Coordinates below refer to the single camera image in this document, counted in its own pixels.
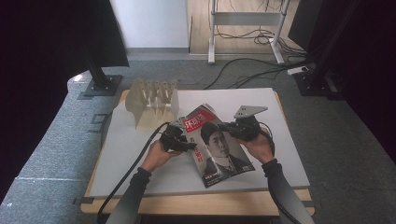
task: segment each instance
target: sleeve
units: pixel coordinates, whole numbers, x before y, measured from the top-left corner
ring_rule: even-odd
[[[262,166],[262,169],[268,178],[268,189],[279,209],[282,223],[314,223],[283,175],[282,165],[277,163],[277,159],[268,161]]]
[[[137,173],[132,177],[129,188],[122,195],[106,224],[134,223],[150,177],[150,172],[141,167],[137,168]]]

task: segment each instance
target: magazine cover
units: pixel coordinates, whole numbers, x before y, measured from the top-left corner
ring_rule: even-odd
[[[206,188],[255,170],[244,149],[229,133],[219,129],[222,121],[210,105],[198,106],[180,121],[187,140],[197,144],[192,154]]]

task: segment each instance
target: black cable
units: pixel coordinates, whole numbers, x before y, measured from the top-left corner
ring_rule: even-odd
[[[231,8],[233,9],[233,11],[236,11],[235,8],[233,8],[233,2],[231,2],[231,1],[232,1],[232,0],[230,0]]]
[[[240,77],[239,77],[239,78],[237,79],[237,81],[235,81],[235,83],[234,83],[233,85],[227,87],[227,89],[230,89],[232,86],[235,86],[235,88],[238,89],[239,87],[241,87],[242,85],[244,85],[245,83],[247,83],[248,81],[250,81],[250,80],[253,79],[253,78],[265,78],[265,79],[272,79],[272,80],[275,80],[275,79],[276,79],[276,76],[277,76],[280,72],[285,71],[285,70],[288,70],[288,69],[291,69],[291,68],[293,68],[293,67],[301,66],[301,65],[306,64],[306,63],[310,63],[310,61],[305,60],[305,61],[302,61],[302,62],[299,62],[299,63],[289,64],[289,65],[283,65],[284,67],[283,67],[283,68],[279,68],[279,69],[270,68],[270,69],[265,70],[264,72],[261,72],[261,73],[255,74],[255,75],[243,76],[243,77],[246,77],[246,78],[243,79],[243,80],[239,80],[239,78],[240,78]],[[274,72],[277,72],[277,73],[275,74],[274,77],[260,77],[260,76],[262,76],[262,75],[267,75],[267,74],[274,73]]]
[[[294,216],[292,216],[285,207],[283,207],[282,203],[277,200],[277,197],[274,194],[274,190],[271,187],[270,181],[268,179],[268,190],[270,191],[271,198],[273,199],[276,207],[280,210],[283,215],[285,215],[292,223],[301,224]]]
[[[271,148],[271,152],[275,156],[275,143],[274,143],[273,138],[268,133],[266,133],[263,130],[260,130],[260,134],[263,135],[265,138],[267,138],[268,143],[269,143],[270,148]]]
[[[253,34],[255,32],[261,32],[261,34],[263,34],[262,31],[266,32],[268,35],[271,34],[270,31],[262,30],[262,29],[253,30],[253,31],[251,31],[251,32],[249,32],[247,34],[244,34],[244,35],[228,35],[228,34],[221,33],[219,31],[219,28],[217,28],[217,30],[218,30],[218,33],[216,35],[218,35],[218,36],[220,36],[221,38],[224,38],[224,39],[254,39],[254,38],[257,38],[260,35],[256,35],[256,36],[247,36],[247,35],[251,35],[251,34]]]
[[[265,6],[265,12],[267,12],[267,9],[268,9],[268,5],[270,4],[270,0],[267,0],[267,6]]]
[[[279,38],[278,43],[279,43],[280,47],[284,51],[289,52],[290,54],[299,54],[299,55],[305,55],[306,54],[306,52],[303,49],[295,49],[295,48],[290,47],[286,43],[286,41],[283,38],[281,38],[281,37]]]
[[[260,7],[262,6],[262,5],[264,5],[264,0],[262,0],[262,3],[259,5],[259,7],[256,9],[256,12],[258,12],[259,11],[259,9],[260,9]]]
[[[268,132],[270,132],[270,137],[273,138],[270,127],[269,127],[268,125],[266,125],[265,123],[263,123],[263,122],[259,122],[259,123],[262,124],[262,125],[264,125],[264,126],[268,129]]]
[[[207,0],[207,21],[209,22],[209,31],[212,31],[212,27],[210,26],[210,0]]]
[[[278,7],[269,7],[269,8],[271,8],[272,10],[278,10],[279,9],[279,11],[282,11],[282,7],[283,7],[283,3],[284,3],[284,0],[281,0],[281,2],[280,2],[280,5],[278,6]]]
[[[117,184],[117,186],[111,191],[111,193],[108,195],[108,197],[105,199],[105,202],[102,204],[98,211],[97,215],[97,223],[104,223],[102,222],[102,212],[105,209],[106,205],[108,202],[111,200],[111,198],[116,194],[117,190],[121,187],[121,185],[125,182],[125,180],[128,178],[128,176],[131,174],[132,170],[136,167],[136,165],[140,162],[142,157],[145,155],[147,148],[149,147],[150,143],[152,142],[152,139],[157,135],[157,133],[160,131],[160,129],[164,126],[169,124],[169,122],[163,123],[160,127],[158,127],[154,133],[149,137],[147,143],[143,147],[142,151],[140,152],[139,156],[137,156],[136,160],[134,161],[134,164],[131,166],[131,168],[126,172],[126,174],[122,177],[120,182]]]
[[[266,41],[265,41],[265,42],[261,42],[261,38],[265,38]],[[260,44],[260,45],[269,45],[269,44],[271,44],[270,38],[271,38],[271,36],[269,36],[269,35],[265,35],[265,34],[263,34],[263,33],[259,33],[259,34],[254,38],[254,43],[255,43],[255,44]]]
[[[268,62],[266,62],[266,61],[262,61],[262,60],[258,60],[258,59],[249,59],[249,58],[233,59],[233,60],[230,60],[229,62],[227,62],[226,64],[224,64],[224,66],[221,68],[221,70],[220,70],[218,76],[215,78],[215,80],[213,80],[212,83],[210,83],[208,86],[206,86],[206,87],[204,88],[204,90],[207,90],[209,87],[213,86],[213,84],[216,83],[216,81],[220,78],[220,76],[221,76],[222,72],[224,71],[224,69],[225,69],[230,63],[233,63],[233,62],[236,62],[236,61],[242,61],[242,60],[251,60],[251,61],[256,61],[256,62],[260,62],[260,63],[270,64],[270,65],[273,65],[273,66],[278,66],[278,67],[284,66],[284,65],[282,65],[282,64],[268,63]]]
[[[241,86],[243,86],[245,83],[249,82],[249,81],[250,81],[251,79],[253,79],[253,78],[264,78],[264,79],[275,80],[275,79],[276,79],[276,76],[277,76],[280,72],[282,72],[282,71],[284,71],[284,70],[286,70],[286,69],[278,69],[278,70],[275,70],[275,71],[268,71],[268,70],[267,70],[266,72],[262,72],[262,73],[258,73],[258,74],[252,75],[252,76],[248,76],[247,78],[238,81],[238,82],[242,82],[242,83],[240,83],[239,85],[237,85],[235,88],[236,88],[236,89],[240,88]],[[277,72],[277,73],[274,75],[274,77],[260,77],[260,76],[262,76],[262,75],[267,75],[267,74],[270,74],[270,73],[273,73],[273,72]]]

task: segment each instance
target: wall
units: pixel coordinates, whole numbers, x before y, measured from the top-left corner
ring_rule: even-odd
[[[125,48],[188,48],[187,0],[110,0]]]

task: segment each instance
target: hand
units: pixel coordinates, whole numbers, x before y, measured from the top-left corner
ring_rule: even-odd
[[[156,140],[149,146],[148,155],[140,167],[152,173],[155,169],[166,164],[166,162],[171,158],[176,157],[181,153],[182,152],[179,151],[166,152],[163,149],[163,144],[161,144],[160,140]]]
[[[269,133],[267,129],[262,128],[266,133]],[[247,151],[262,164],[267,163],[274,159],[270,144],[265,136],[259,134],[255,139],[245,142],[241,139],[235,138],[239,144],[244,145]]]

